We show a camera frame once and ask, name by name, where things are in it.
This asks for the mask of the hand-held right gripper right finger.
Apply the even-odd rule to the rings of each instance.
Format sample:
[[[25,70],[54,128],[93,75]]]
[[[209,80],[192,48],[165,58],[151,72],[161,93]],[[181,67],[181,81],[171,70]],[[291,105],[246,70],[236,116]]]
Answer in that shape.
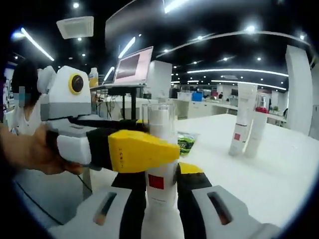
[[[195,165],[177,167],[177,206],[187,239],[275,239],[280,228],[253,218],[244,202],[213,186]]]

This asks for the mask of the person's left hand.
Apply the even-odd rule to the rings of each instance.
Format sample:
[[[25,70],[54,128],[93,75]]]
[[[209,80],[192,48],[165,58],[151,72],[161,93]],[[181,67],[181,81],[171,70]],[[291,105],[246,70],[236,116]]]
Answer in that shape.
[[[47,129],[40,125],[33,135],[10,134],[13,140],[12,164],[21,169],[41,171],[47,175],[68,171],[80,175],[84,167],[77,163],[70,163],[55,153],[46,143]]]

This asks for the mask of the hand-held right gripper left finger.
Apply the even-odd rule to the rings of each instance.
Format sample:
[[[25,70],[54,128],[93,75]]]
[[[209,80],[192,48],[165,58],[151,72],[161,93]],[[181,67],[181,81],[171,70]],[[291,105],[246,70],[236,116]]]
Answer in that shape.
[[[139,239],[146,208],[145,173],[119,173],[82,202],[75,217],[52,227],[55,239]]]

